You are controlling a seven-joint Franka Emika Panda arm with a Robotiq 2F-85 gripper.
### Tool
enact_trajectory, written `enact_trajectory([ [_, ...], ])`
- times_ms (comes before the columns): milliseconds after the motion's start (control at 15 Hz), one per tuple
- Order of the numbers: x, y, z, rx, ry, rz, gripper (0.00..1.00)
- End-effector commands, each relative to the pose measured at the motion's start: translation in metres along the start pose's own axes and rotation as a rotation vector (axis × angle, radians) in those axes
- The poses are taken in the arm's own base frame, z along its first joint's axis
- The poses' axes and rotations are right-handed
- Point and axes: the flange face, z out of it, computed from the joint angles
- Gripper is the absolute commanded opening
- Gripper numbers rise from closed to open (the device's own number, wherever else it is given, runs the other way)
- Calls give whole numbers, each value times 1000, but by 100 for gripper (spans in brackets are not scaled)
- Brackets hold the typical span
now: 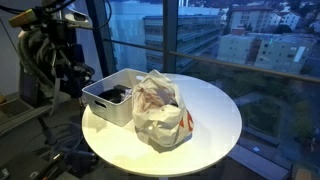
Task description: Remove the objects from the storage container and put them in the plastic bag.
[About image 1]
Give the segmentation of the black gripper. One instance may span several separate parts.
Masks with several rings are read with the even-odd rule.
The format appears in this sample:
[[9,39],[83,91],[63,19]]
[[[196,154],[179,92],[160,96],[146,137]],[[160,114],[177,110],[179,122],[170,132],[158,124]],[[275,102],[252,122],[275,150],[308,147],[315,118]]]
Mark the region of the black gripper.
[[57,65],[60,90],[72,98],[80,98],[82,89],[92,82],[95,70],[84,61],[81,44],[72,44],[62,50],[68,63]]

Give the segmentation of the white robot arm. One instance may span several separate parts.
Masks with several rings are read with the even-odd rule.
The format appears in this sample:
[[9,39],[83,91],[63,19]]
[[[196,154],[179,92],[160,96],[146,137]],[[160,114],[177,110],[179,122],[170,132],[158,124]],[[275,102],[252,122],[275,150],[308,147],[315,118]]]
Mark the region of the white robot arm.
[[77,43],[76,28],[92,30],[91,19],[69,5],[47,8],[41,32],[46,39],[37,54],[37,61],[51,68],[49,82],[59,80],[59,88],[72,98],[80,98],[82,89],[91,82],[95,71],[85,64],[83,48]]

